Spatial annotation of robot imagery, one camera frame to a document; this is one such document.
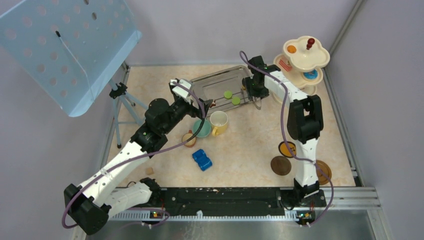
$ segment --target metal tray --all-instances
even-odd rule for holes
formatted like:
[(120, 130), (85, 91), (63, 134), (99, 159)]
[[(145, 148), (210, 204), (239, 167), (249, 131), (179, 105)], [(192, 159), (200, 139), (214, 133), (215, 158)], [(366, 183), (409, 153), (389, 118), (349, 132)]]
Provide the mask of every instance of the metal tray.
[[(247, 93), (242, 90), (242, 80), (251, 75), (247, 67), (239, 65), (192, 79), (193, 92), (197, 97), (203, 100), (215, 100), (216, 106), (208, 111), (207, 117), (213, 112), (225, 112), (249, 103)], [(240, 98), (239, 105), (233, 105), (231, 99), (224, 97), (224, 92), (227, 90), (232, 92), (233, 97)]]

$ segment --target cup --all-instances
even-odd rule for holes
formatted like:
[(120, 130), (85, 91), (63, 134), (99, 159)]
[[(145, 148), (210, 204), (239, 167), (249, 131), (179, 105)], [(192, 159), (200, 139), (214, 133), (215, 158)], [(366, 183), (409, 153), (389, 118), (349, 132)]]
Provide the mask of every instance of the cup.
[(214, 137), (223, 134), (228, 128), (228, 115), (223, 111), (215, 111), (210, 115), (209, 120), (212, 125), (212, 136)]
[[(199, 127), (202, 120), (197, 120), (193, 124), (193, 133), (195, 133)], [(201, 128), (200, 132), (196, 135), (198, 138), (206, 138), (211, 133), (211, 123), (208, 120), (204, 120), (203, 127)]]
[[(184, 134), (181, 138), (181, 142), (185, 142), (187, 141), (189, 138), (191, 138), (193, 136), (193, 132), (191, 130), (188, 131), (188, 133)], [(188, 141), (186, 144), (184, 144), (184, 146), (186, 146), (187, 148), (191, 148), (196, 144), (196, 137), (194, 137), (193, 139), (191, 139), (190, 141)]]

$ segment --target gray wall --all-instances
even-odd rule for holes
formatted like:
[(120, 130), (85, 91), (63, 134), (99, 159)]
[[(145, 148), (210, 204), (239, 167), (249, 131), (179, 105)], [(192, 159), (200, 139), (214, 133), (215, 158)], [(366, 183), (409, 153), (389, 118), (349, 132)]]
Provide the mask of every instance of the gray wall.
[(422, 239), (424, 1), (367, 1), (328, 71), (395, 239)]
[[(3, 2), (0, 14), (19, 1)], [(0, 73), (0, 239), (70, 239), (72, 230), (61, 225), (63, 190), (99, 167), (110, 90), (71, 118), (1, 46)], [(119, 70), (114, 78), (122, 77)]]
[(329, 48), (356, 0), (127, 0), (143, 38), (129, 65), (271, 63), (303, 35)]

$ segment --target light blue ironing board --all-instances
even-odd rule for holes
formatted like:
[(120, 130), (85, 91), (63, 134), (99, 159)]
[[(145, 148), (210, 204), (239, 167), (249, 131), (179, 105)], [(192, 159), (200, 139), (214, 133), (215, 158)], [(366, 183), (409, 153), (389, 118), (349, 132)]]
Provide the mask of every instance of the light blue ironing board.
[(142, 36), (124, 0), (24, 0), (0, 16), (0, 30), (0, 44), (70, 117), (89, 109)]

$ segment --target blue toy car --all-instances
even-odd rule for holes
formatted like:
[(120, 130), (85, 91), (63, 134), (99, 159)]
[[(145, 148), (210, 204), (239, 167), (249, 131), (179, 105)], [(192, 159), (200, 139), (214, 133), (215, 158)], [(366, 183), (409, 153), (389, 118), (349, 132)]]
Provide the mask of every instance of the blue toy car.
[(195, 153), (192, 154), (192, 156), (194, 161), (199, 165), (199, 168), (202, 171), (205, 171), (206, 169), (212, 166), (211, 160), (208, 156), (206, 156), (206, 153), (205, 151), (203, 151), (203, 149), (197, 150)]

